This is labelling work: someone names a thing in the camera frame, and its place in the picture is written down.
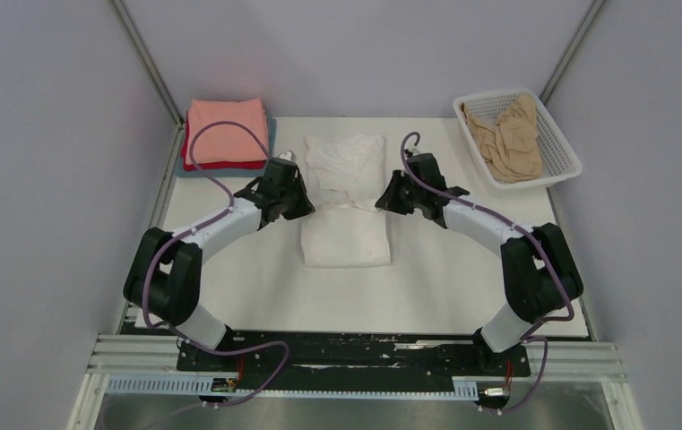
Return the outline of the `white t shirt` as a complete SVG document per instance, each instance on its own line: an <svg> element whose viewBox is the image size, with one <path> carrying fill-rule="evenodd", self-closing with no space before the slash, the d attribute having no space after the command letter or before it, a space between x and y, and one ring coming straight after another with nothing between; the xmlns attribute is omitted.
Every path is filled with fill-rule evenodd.
<svg viewBox="0 0 682 430"><path fill-rule="evenodd" d="M386 216L386 141L380 134L305 138L306 187L315 213L303 218L300 244L312 268L370 268L392 263Z"/></svg>

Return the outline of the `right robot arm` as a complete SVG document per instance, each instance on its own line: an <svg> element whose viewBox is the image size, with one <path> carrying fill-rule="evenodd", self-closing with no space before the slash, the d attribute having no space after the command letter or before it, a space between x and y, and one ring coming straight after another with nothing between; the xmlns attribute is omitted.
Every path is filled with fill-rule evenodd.
<svg viewBox="0 0 682 430"><path fill-rule="evenodd" d="M401 215L420 211L439 227L474 240L501 262L505 304L477 331L472 361L494 374L508 361L507 350L527 340L554 313L566 310L584 291L583 281L561 228L553 223L528 227L472 202L466 190L449 187L436 158L406 151L403 168L393 171L376 208Z"/></svg>

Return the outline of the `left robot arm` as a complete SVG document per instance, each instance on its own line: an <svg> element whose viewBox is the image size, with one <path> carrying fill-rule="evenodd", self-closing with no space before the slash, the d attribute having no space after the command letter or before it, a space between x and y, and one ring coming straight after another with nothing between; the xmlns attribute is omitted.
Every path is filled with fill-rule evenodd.
<svg viewBox="0 0 682 430"><path fill-rule="evenodd" d="M296 162L271 158L263 175L230 195L222 210L174 231L149 228L142 236L123 295L200 349L210 369L222 371L234 360L226 339L230 328L200 303L203 265L242 237L278 219L314 213Z"/></svg>

